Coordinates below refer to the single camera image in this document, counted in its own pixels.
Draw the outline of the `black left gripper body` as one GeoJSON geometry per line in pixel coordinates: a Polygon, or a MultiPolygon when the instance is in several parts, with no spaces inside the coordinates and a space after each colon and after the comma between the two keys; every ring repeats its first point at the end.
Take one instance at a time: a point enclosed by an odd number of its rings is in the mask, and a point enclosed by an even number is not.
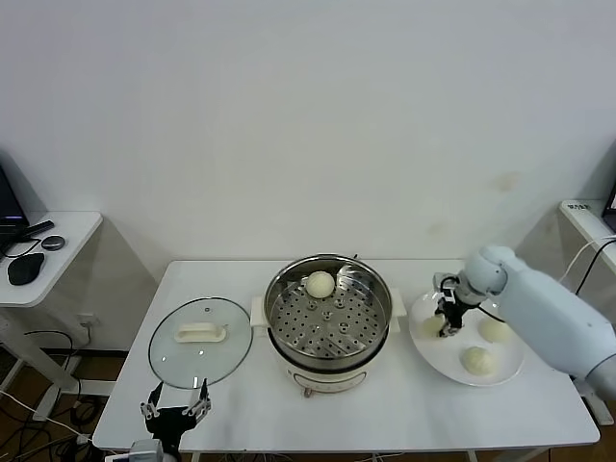
{"type": "Polygon", "coordinates": [[[163,444],[179,444],[182,436],[194,429],[197,421],[185,414],[187,406],[158,409],[159,416],[144,418],[145,426],[154,439],[163,444]]]}

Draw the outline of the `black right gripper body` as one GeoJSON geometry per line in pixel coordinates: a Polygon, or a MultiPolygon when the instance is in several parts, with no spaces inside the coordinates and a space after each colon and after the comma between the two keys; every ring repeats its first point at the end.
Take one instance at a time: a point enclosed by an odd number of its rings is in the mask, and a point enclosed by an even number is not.
{"type": "Polygon", "coordinates": [[[456,304],[455,302],[448,301],[444,297],[441,297],[438,300],[436,310],[437,309],[441,310],[444,313],[444,319],[443,319],[442,326],[438,330],[439,335],[441,335],[441,328],[443,327],[446,321],[449,321],[452,324],[461,323],[463,327],[463,315],[466,312],[466,309],[464,307],[456,304]]]}

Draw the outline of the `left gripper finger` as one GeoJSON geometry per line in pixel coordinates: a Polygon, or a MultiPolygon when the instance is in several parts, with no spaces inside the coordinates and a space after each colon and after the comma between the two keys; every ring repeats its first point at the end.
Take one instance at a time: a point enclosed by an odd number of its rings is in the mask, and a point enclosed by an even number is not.
{"type": "Polygon", "coordinates": [[[198,400],[190,405],[185,414],[194,418],[197,422],[201,422],[212,408],[212,402],[209,395],[207,379],[204,378],[199,389],[198,400]]]}
{"type": "Polygon", "coordinates": [[[159,402],[164,383],[160,382],[158,386],[152,390],[146,401],[140,404],[141,414],[145,418],[155,418],[159,416],[157,404],[159,402]]]}

